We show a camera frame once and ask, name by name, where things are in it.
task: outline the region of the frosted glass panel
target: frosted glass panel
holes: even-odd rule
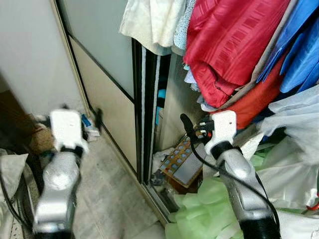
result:
[[[68,31],[134,97],[131,39],[119,33],[126,0],[60,0]]]

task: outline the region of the red fabric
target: red fabric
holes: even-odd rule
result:
[[[236,112],[238,129],[248,126],[253,118],[279,95],[279,88],[284,79],[284,75],[280,76],[279,73],[286,54],[280,58],[265,82],[258,83],[243,98],[239,99],[232,106],[222,110]]]
[[[184,62],[204,99],[225,103],[250,81],[290,0],[197,0],[187,31]]]

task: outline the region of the black cable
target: black cable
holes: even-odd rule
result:
[[[268,200],[268,198],[266,198],[264,195],[262,195],[260,192],[258,192],[256,189],[254,189],[252,186],[250,186],[249,184],[245,183],[244,181],[240,180],[239,178],[236,178],[235,176],[231,175],[230,173],[228,173],[226,170],[224,170],[223,168],[220,167],[216,167],[210,163],[208,163],[207,161],[205,161],[202,157],[200,157],[200,155],[196,152],[196,149],[194,147],[194,144],[192,142],[192,140],[190,140],[190,147],[194,153],[194,155],[197,157],[197,159],[202,162],[203,164],[207,165],[208,167],[211,167],[212,169],[216,170],[219,172],[219,174],[222,174],[223,176],[226,176],[230,179],[235,180],[236,182],[240,183],[241,185],[245,186],[246,188],[248,188],[249,190],[251,190],[252,192],[254,192],[257,196],[259,196],[261,199],[263,199],[267,205],[270,207],[270,209],[272,210],[273,214],[274,214],[274,218],[275,218],[275,222],[277,225],[277,229],[278,231],[280,231],[280,223],[279,223],[279,217],[278,217],[278,213],[276,211],[276,208],[274,207],[274,205]]]
[[[1,184],[1,189],[2,189],[2,193],[4,196],[4,200],[6,202],[6,205],[9,208],[9,211],[12,213],[13,217],[23,226],[25,227],[26,230],[28,230],[30,233],[32,233],[32,226],[29,225],[28,223],[26,223],[19,215],[18,213],[15,211],[10,198],[8,196],[8,192],[5,189],[5,185],[4,185],[4,181],[2,178],[2,174],[1,174],[1,170],[0,170],[0,184]]]

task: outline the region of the floor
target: floor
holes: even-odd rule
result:
[[[123,168],[110,139],[99,137],[89,148],[81,163],[76,239],[164,239],[163,227]]]

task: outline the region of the sliding wardrobe door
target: sliding wardrobe door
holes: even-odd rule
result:
[[[93,110],[137,171],[132,41],[119,34],[126,1],[57,0]]]

